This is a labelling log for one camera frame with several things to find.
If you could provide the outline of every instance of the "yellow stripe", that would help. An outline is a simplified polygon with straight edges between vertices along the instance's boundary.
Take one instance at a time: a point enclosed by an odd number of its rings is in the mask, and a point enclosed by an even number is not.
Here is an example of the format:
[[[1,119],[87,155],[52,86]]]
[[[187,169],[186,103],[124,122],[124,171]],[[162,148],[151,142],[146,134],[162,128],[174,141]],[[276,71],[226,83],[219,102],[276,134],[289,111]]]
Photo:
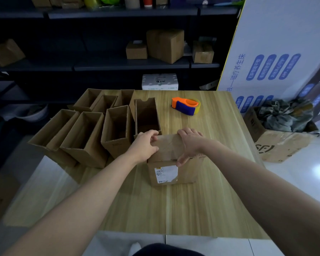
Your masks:
[[[223,76],[223,72],[224,72],[224,69],[225,69],[225,66],[226,66],[226,62],[228,61],[228,57],[229,57],[230,50],[231,50],[231,47],[232,47],[233,39],[235,38],[236,30],[237,30],[239,21],[240,21],[240,19],[241,19],[242,13],[243,13],[243,10],[244,10],[244,7],[245,7],[245,3],[246,3],[246,0],[245,0],[245,2],[244,2],[244,5],[243,5],[243,8],[242,8],[241,14],[240,14],[240,16],[239,16],[239,18],[238,18],[238,22],[237,22],[237,25],[236,25],[235,33],[233,34],[233,37],[232,37],[231,45],[230,45],[230,48],[229,48],[228,55],[227,55],[227,57],[226,57],[226,61],[225,61],[224,67],[223,67],[223,71],[222,71],[222,74],[220,75],[220,78],[219,78],[219,82],[218,82],[218,85],[217,85],[217,90],[218,90],[218,87],[219,87],[220,80],[222,79],[222,76]]]

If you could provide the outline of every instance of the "wooden tabletop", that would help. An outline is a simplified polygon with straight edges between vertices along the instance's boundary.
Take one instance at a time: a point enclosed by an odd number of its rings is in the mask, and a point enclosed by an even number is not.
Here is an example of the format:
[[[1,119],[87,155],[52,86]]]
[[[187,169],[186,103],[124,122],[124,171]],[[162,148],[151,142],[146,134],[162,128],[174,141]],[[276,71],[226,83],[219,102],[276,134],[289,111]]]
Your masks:
[[[107,90],[107,94],[116,94]],[[163,134],[195,128],[238,154],[263,165],[231,94],[223,91],[141,91],[133,98],[156,97]],[[171,108],[171,98],[197,98],[198,114],[187,116]],[[75,191],[99,169],[66,167],[44,157],[6,215],[8,226],[30,227]],[[127,176],[100,230],[268,239],[218,168],[204,160],[193,184],[150,185],[147,166],[139,164]]]

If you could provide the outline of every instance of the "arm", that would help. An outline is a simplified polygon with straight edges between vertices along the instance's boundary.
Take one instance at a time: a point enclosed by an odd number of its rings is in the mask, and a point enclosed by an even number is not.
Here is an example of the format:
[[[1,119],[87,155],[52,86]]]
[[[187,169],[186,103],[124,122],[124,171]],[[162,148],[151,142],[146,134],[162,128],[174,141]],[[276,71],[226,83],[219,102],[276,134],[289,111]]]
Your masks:
[[[284,254],[320,255],[320,202],[195,129],[184,128],[178,134],[185,152],[177,166],[199,153],[205,154]]]
[[[4,256],[82,255],[129,172],[158,151],[150,144],[156,135],[139,133],[125,154],[47,213]]]

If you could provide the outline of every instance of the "tape roll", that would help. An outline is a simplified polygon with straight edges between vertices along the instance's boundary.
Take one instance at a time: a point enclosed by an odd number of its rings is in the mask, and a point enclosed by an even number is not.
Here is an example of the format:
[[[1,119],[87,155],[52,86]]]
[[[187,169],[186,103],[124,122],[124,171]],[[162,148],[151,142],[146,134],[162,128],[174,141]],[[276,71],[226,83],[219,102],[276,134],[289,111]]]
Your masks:
[[[124,0],[127,9],[140,9],[140,0]]]

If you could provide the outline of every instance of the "styrofoam box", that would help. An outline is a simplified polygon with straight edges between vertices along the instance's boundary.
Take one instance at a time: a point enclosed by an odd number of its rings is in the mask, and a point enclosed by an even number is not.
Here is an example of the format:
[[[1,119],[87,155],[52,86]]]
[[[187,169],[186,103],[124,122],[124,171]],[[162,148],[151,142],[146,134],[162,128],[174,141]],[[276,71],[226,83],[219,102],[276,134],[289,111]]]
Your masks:
[[[179,87],[176,74],[144,74],[141,85],[143,90],[177,91]]]

